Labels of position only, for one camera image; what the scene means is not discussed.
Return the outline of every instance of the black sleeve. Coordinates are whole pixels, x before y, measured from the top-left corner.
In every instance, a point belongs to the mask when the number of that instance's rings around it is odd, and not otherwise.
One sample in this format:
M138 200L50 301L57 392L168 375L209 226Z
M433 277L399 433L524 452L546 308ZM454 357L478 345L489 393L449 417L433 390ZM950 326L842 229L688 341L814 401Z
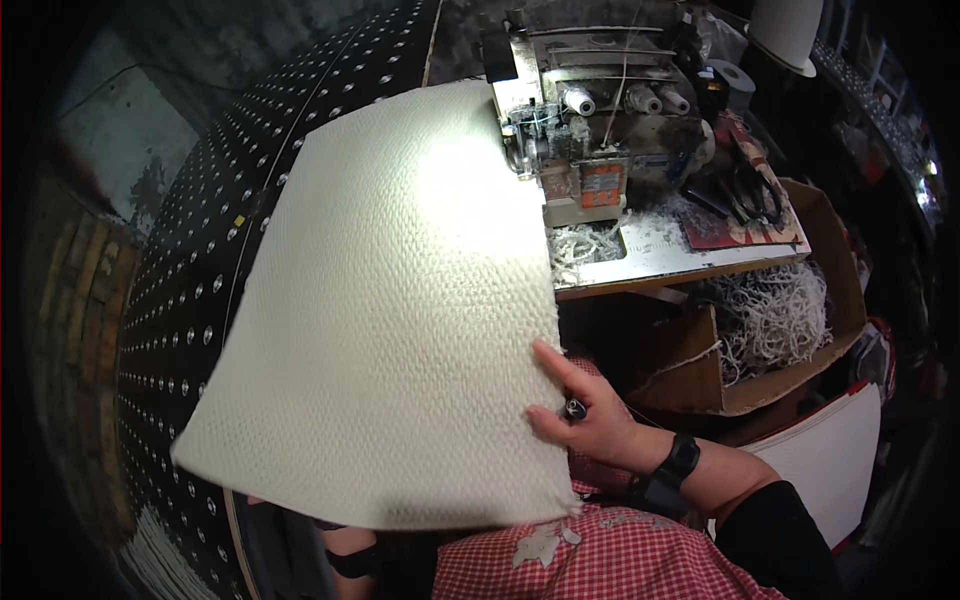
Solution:
M758 584L776 588L790 600L843 595L833 555L787 481L741 502L717 532L716 545Z

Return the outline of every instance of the finger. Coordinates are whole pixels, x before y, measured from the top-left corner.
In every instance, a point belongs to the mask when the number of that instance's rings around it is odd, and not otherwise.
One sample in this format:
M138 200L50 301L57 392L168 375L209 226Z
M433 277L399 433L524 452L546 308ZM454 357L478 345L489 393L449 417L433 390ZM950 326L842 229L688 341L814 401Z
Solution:
M570 440L570 424L546 407L534 405L527 408L527 419L534 433L545 442L566 445Z
M560 379L578 398L585 399L591 392L596 391L596 381L592 375L566 360L543 340L534 340L534 354L543 367Z

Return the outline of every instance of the white textured fabric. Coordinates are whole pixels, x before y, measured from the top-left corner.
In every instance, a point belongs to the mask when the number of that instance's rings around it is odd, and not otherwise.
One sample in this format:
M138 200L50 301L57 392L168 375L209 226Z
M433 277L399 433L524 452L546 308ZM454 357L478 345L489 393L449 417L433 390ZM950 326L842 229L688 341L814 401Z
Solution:
M536 190L480 82L307 135L175 461L375 529L575 511L565 451L523 415L563 405L530 347L559 345Z

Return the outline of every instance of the brick wall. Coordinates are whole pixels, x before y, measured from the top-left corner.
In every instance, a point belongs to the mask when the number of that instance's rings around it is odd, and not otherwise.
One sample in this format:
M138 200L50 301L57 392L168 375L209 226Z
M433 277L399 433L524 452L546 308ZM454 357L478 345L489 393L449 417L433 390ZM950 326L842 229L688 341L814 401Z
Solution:
M134 528L116 445L117 334L140 251L52 173L31 210L22 293L37 415L81 520L116 550Z

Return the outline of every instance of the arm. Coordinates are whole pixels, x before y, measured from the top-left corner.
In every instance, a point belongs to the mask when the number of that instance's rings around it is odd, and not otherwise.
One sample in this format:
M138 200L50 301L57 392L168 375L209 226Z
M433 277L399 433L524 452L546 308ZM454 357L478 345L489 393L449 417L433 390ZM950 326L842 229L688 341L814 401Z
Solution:
M337 556L349 556L354 552L366 550L376 543L376 534L369 529L358 527L344 527L331 531L321 531L324 546ZM333 571L333 585L341 600L363 600L372 598L376 581L370 575L358 579L349 579Z
M638 474L649 475L663 462L673 444L672 431L622 419L621 400L605 378L581 371L544 342L534 343L534 353L588 408L585 419L571 423L545 407L531 406L527 417L541 438ZM700 461L680 492L701 513L716 518L718 528L752 493L780 480L752 454L700 439L697 445Z

